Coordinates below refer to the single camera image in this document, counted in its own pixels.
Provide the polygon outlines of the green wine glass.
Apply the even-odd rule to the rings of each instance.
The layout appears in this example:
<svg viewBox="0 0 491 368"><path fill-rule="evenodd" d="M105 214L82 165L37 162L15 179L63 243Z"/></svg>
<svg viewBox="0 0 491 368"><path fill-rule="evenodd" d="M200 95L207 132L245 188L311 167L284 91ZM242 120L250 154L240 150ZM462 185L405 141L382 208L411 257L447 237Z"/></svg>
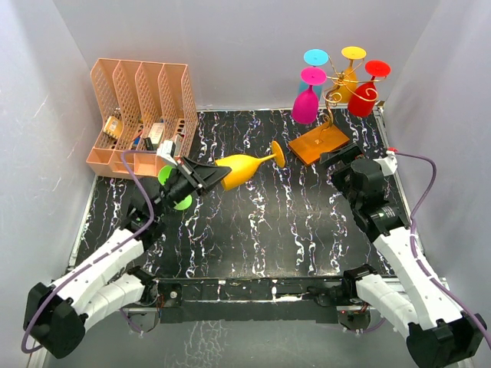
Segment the green wine glass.
<svg viewBox="0 0 491 368"><path fill-rule="evenodd" d="M157 178L160 185L164 186L166 184L167 180L171 177L173 171L174 168L171 166L164 166L159 171ZM175 210L183 211L188 209L192 205L192 203L193 203L193 197L191 195L188 195L185 199L175 204L174 208Z"/></svg>

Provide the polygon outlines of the yellow-orange wine glass front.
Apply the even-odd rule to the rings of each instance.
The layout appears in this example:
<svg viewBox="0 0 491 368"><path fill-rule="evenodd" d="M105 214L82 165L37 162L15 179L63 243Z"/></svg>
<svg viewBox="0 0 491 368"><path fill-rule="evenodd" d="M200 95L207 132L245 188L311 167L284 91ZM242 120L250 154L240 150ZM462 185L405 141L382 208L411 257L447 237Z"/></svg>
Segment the yellow-orange wine glass front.
<svg viewBox="0 0 491 368"><path fill-rule="evenodd" d="M275 160L280 168L285 167L285 155L281 146L275 140L271 142L272 153L262 158L249 156L246 154L236 154L218 159L215 161L217 166L228 166L231 172L221 180L224 190L229 191L245 182L249 181L256 173L262 163L269 159Z"/></svg>

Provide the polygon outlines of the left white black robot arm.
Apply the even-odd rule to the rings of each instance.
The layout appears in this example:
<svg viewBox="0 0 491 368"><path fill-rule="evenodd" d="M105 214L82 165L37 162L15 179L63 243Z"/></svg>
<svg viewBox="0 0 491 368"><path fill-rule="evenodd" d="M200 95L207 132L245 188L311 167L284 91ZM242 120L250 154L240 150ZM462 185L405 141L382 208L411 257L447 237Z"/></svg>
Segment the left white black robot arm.
<svg viewBox="0 0 491 368"><path fill-rule="evenodd" d="M112 236L66 275L49 285L39 282L28 292L22 352L45 348L54 357L64 358L108 315L136 302L153 304L159 294L153 276L140 268L122 276L118 272L164 233L166 226L160 221L163 214L194 192L200 196L210 192L231 172L228 166L180 157L156 195L149 196L136 181L143 202L129 206Z"/></svg>

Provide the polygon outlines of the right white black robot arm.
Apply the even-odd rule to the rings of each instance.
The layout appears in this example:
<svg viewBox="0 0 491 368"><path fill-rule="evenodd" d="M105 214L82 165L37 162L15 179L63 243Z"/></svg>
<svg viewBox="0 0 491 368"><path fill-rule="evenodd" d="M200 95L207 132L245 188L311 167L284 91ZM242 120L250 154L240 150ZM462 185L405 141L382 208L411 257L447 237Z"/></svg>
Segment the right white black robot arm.
<svg viewBox="0 0 491 368"><path fill-rule="evenodd" d="M405 339L418 367L466 367L490 335L484 319L440 282L417 247L414 219L385 199L385 179L397 171L397 156L398 151L388 149L384 158L368 159L354 143L321 155L326 167L342 165L331 174L331 182L405 291L395 291L364 264L343 273L341 292L351 304L363 301L378 310Z"/></svg>

